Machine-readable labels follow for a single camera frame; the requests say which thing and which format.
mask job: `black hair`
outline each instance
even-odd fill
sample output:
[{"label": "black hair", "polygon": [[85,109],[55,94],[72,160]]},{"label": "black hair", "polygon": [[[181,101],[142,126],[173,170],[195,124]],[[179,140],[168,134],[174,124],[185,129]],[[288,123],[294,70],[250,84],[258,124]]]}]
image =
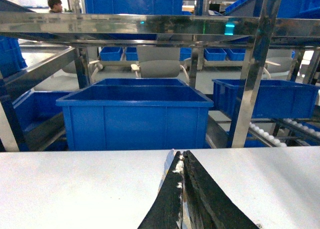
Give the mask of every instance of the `black hair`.
[{"label": "black hair", "polygon": [[53,9],[54,5],[62,4],[61,0],[48,0],[48,6]]}]

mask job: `metal rack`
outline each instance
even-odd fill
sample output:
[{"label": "metal rack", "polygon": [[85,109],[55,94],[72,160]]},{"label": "metal rack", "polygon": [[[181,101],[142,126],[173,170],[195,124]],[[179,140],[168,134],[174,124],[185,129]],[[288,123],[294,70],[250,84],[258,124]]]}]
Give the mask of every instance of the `metal rack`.
[{"label": "metal rack", "polygon": [[[201,15],[205,11],[206,0],[199,1],[196,14]],[[197,69],[201,67],[204,48],[246,48],[240,76],[244,89],[238,92],[230,133],[227,135],[225,131],[222,132],[212,118],[209,119],[207,133],[212,146],[221,148],[230,144],[233,148],[242,148],[252,119],[268,49],[290,48],[303,52],[306,49],[317,49],[320,42],[320,20],[277,18],[281,0],[256,1],[255,12],[259,12],[259,17],[0,12],[0,35],[76,47],[74,58],[81,88],[89,84],[86,46],[191,47],[189,78],[192,87],[196,84]],[[227,32],[228,25],[233,28],[232,33]],[[170,40],[114,40],[109,35],[112,33],[157,34],[162,38],[163,35],[170,35]],[[72,48],[65,52],[69,60],[72,59],[72,52]],[[301,54],[298,53],[296,64],[292,64],[292,78],[298,73]],[[318,63],[319,58],[314,56],[314,62],[309,67],[309,77],[318,76],[315,73]],[[17,96],[15,91],[20,83],[13,82],[0,77],[0,83],[4,85],[2,97]],[[1,103],[6,107],[5,111],[12,113],[13,108],[4,101]],[[14,124],[18,122],[16,118],[11,120]],[[25,143],[19,130],[13,131],[13,134],[18,145]]]}]

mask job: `person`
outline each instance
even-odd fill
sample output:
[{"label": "person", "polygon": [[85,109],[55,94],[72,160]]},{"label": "person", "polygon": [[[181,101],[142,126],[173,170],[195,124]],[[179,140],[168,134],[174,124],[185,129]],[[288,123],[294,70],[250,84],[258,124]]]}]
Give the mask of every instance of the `person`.
[{"label": "person", "polygon": [[48,0],[48,6],[50,7],[49,13],[62,13],[61,0]]}]

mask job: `white table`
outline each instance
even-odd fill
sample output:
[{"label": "white table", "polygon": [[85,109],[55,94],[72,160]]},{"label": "white table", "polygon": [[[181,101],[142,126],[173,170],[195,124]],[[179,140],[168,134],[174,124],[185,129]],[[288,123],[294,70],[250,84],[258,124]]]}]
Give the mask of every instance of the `white table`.
[{"label": "white table", "polygon": [[[135,229],[156,199],[168,152],[0,153],[0,228]],[[320,147],[192,152],[264,229],[320,228]]]}]

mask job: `plastic container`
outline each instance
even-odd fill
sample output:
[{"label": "plastic container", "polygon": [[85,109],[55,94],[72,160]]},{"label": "plastic container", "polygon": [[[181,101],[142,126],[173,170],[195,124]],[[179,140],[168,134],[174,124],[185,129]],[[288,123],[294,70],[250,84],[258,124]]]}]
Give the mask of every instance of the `plastic container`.
[{"label": "plastic container", "polygon": [[[252,17],[256,0],[238,0],[225,9],[227,16]],[[320,0],[281,0],[279,18],[320,18]]]},{"label": "plastic container", "polygon": [[19,47],[18,39],[0,36],[0,52],[5,52]]},{"label": "plastic container", "polygon": [[46,120],[62,112],[56,100],[68,95],[66,91],[26,92],[13,102],[23,132],[30,132]]},{"label": "plastic container", "polygon": [[9,77],[27,66],[20,48],[0,52],[0,71],[2,77]]},{"label": "plastic container", "polygon": [[184,16],[192,16],[192,13],[190,11],[182,11],[182,15]]},{"label": "plastic container", "polygon": [[101,61],[120,61],[122,47],[104,47],[100,52]]},{"label": "plastic container", "polygon": [[[232,117],[240,80],[213,79],[214,109]],[[252,118],[310,118],[319,87],[285,80],[262,80]]]},{"label": "plastic container", "polygon": [[300,13],[304,18],[320,18],[320,0],[304,0]]},{"label": "plastic container", "polygon": [[94,85],[103,86],[187,86],[180,79],[171,78],[106,78]]},{"label": "plastic container", "polygon": [[191,48],[181,48],[180,49],[180,61],[184,61],[185,59],[191,58]]},{"label": "plastic container", "polygon": [[246,49],[224,49],[231,61],[243,61]]},{"label": "plastic container", "polygon": [[125,51],[127,61],[138,61],[138,53],[136,47],[128,47]]},{"label": "plastic container", "polygon": [[213,102],[189,86],[94,85],[56,101],[71,151],[203,148]]},{"label": "plastic container", "polygon": [[183,0],[84,0],[86,13],[181,15]]},{"label": "plastic container", "polygon": [[204,50],[204,58],[207,61],[224,61],[227,53],[221,48],[206,48]]}]

